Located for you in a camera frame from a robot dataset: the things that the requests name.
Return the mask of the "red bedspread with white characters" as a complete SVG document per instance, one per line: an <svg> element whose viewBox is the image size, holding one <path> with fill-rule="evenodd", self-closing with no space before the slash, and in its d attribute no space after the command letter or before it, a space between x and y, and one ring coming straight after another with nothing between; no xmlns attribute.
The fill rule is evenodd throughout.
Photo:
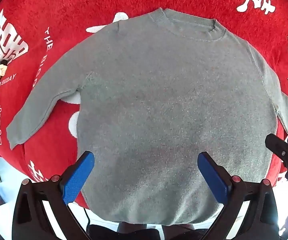
<svg viewBox="0 0 288 240"><path fill-rule="evenodd" d="M3 0L0 59L0 156L38 181L61 172L77 156L77 96L60 99L44 126L9 148L6 128L41 76L70 48L106 24L171 8L219 20L253 45L279 75L288 94L288 0Z"/></svg>

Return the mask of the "grey knit sweater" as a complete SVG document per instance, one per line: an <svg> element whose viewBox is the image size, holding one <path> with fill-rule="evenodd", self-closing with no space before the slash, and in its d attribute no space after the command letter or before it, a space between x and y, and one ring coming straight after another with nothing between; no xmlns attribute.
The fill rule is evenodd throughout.
<svg viewBox="0 0 288 240"><path fill-rule="evenodd" d="M259 182L272 157L265 137L279 122L288 133L288 96L260 53L215 20L170 9L109 24L65 53L8 125L10 146L75 92L78 153L95 156L82 195L112 222L215 217L198 154Z"/></svg>

